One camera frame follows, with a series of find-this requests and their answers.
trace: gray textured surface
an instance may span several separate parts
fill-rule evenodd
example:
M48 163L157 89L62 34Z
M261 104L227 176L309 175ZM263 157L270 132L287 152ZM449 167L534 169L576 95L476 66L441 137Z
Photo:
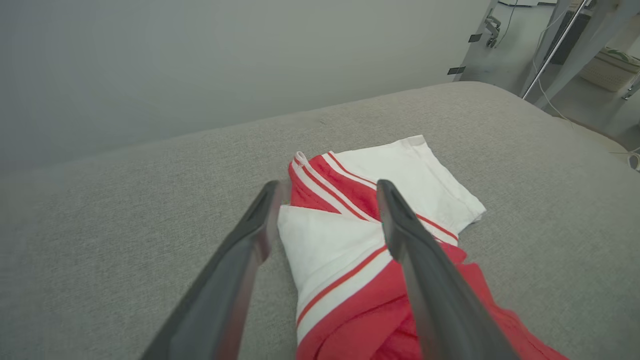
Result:
M486 206L461 246L498 303L575 359L640 357L640 176L512 94L453 83L122 149L0 182L0 357L138 357L270 179L423 134ZM282 245L241 357L293 355Z

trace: gray floor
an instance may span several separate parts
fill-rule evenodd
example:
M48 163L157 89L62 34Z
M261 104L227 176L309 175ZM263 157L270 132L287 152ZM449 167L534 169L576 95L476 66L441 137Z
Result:
M502 21L499 41L505 34L512 9L498 4L493 12ZM515 8L509 31L497 48L485 46L489 39L488 32L479 43L474 44L470 50L472 61L467 64L461 80L482 81L519 94L540 32L547 27L552 12L552 6ZM640 57L640 42L634 44L630 53ZM550 82L558 68L548 68L541 79L543 86ZM625 90L620 93L609 92L576 76L552 99L552 103L565 117L611 137L632 150L640 146L640 94L626 101L621 98L624 93ZM540 95L536 89L531 94L531 101ZM545 111L557 115L549 106Z

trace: metal rod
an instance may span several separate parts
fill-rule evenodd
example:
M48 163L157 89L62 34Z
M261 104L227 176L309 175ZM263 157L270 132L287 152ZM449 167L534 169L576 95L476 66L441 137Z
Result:
M576 19L578 19L578 15L580 15L580 12L584 8L584 5L587 4L587 1L589 1L589 0L582 0L582 3L580 4L580 6L578 6L578 9L575 11L573 16L571 17L571 21L569 22L569 25L567 25L566 28L564 29L564 31L562 33L562 36L560 36L560 39L554 45L553 50L551 50L551 53L549 54L549 56L547 56L547 59L545 60L545 63L542 64L542 66L540 67L540 70L538 70L538 73L536 74L536 77L533 79L533 82L529 85L529 87L527 89L527 92L524 93L524 96L522 97L522 99L526 99L527 98L527 96L531 92L531 89L533 89L533 86L536 84L536 81L540 80L540 76L542 75L542 72L545 70L547 65L549 65L549 63L551 62L551 58L554 57L554 55L555 55L556 51L558 50L558 48L560 48L560 45L562 44L562 41L564 40L566 35L569 33L569 30L571 30L571 27L573 26L573 23L576 21Z

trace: red fabric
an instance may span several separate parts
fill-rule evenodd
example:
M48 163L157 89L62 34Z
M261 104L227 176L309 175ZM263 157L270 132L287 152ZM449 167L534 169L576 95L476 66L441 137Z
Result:
M354 205L369 216L380 219L375 190L340 175L321 156L310 163ZM292 179L291 205L337 212L306 188L291 167L289 173ZM566 359L533 336L514 312L501 309L493 301L480 268L473 263L463 264L467 255L462 249L446 243L440 243L440 246L522 359ZM332 286L327 287L326 292L331 291ZM400 265L395 261L389 263L371 282L320 320L300 342L296 357L422 359Z

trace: laundry basket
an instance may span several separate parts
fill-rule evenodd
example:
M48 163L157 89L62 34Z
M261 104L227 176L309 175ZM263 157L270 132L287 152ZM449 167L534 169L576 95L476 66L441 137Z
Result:
M608 91L617 92L629 85L639 72L640 59L604 47L582 68L580 76Z

